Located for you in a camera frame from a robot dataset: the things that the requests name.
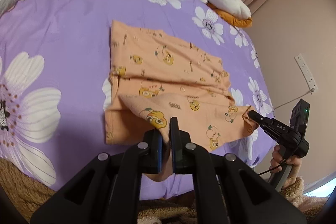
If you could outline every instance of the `black cable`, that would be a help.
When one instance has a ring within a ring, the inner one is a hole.
[[[294,153],[296,152],[296,150],[298,150],[298,148],[299,148],[299,146],[300,146],[300,143],[301,143],[301,141],[303,140],[304,136],[305,136],[305,134],[301,134],[301,139],[300,139],[298,145],[296,146],[296,148],[294,149],[294,151],[292,152],[292,154],[291,154],[288,158],[284,159],[284,160],[282,161],[282,163],[280,163],[278,166],[275,166],[275,167],[273,167],[273,168],[271,168],[271,169],[268,169],[267,171],[264,171],[264,172],[262,172],[262,173],[259,173],[258,175],[261,176],[261,175],[263,175],[263,174],[266,174],[266,173],[268,173],[268,172],[271,172],[271,171],[277,169],[277,168],[280,167],[280,166],[282,167],[282,166],[286,163],[286,161],[287,161],[291,156],[294,155]]]

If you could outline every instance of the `human hand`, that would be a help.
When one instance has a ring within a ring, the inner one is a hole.
[[[274,151],[272,153],[272,159],[271,159],[271,166],[269,167],[270,169],[278,166],[283,158],[282,156],[280,155],[279,153],[279,150],[280,150],[280,145],[276,145],[274,147]],[[289,176],[287,178],[287,180],[285,181],[282,189],[285,190],[286,188],[292,186],[295,181],[296,181],[296,177],[299,173],[299,170],[300,170],[300,167],[301,167],[301,164],[302,164],[302,159],[300,159],[298,156],[294,155],[294,156],[291,156],[287,161],[286,163],[288,165],[292,165],[292,170],[290,171],[289,173]],[[277,172],[280,172],[282,170],[282,167],[279,166],[277,169],[274,169],[271,171],[271,173],[277,173]]]

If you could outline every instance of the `purple bedsheet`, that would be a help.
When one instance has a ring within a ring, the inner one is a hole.
[[[163,29],[221,57],[238,105],[273,116],[258,57],[247,34],[199,0],[24,0],[0,19],[0,156],[58,190],[100,152],[104,108],[111,100],[110,26]],[[274,145],[261,129],[214,151],[248,165]],[[192,190],[189,175],[142,178],[141,199]]]

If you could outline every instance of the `wall outlet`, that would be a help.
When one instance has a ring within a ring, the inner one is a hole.
[[[308,68],[308,65],[306,61],[303,59],[302,55],[299,54],[298,56],[295,57],[296,63],[299,65],[300,70],[302,71],[302,74],[308,84],[309,89],[314,89],[314,92],[318,91],[316,82],[314,80],[314,77]]]

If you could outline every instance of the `beige wall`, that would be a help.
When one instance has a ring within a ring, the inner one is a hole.
[[[302,53],[319,90],[306,95],[310,143],[300,175],[305,184],[336,171],[336,0],[268,0],[246,29],[259,56],[273,106],[306,93],[309,88],[294,57]],[[276,110],[289,123],[298,100]],[[270,156],[257,166],[267,170]]]

